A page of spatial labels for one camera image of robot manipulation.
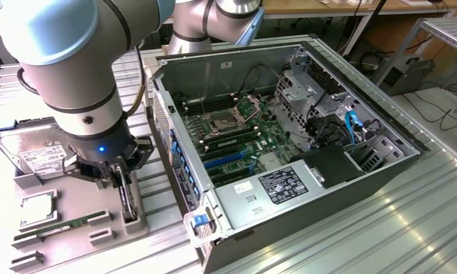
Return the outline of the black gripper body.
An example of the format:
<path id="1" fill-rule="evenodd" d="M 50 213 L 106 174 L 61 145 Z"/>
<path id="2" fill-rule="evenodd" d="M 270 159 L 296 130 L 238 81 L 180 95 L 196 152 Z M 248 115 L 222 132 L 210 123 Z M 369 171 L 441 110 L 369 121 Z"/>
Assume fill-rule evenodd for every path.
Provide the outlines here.
<path id="1" fill-rule="evenodd" d="M 126 121 L 117 121 L 112 128 L 96 135 L 65 133 L 65 136 L 80 166 L 97 167 L 98 162 L 112 162 L 118 156 L 126 158 L 137 147 Z"/>

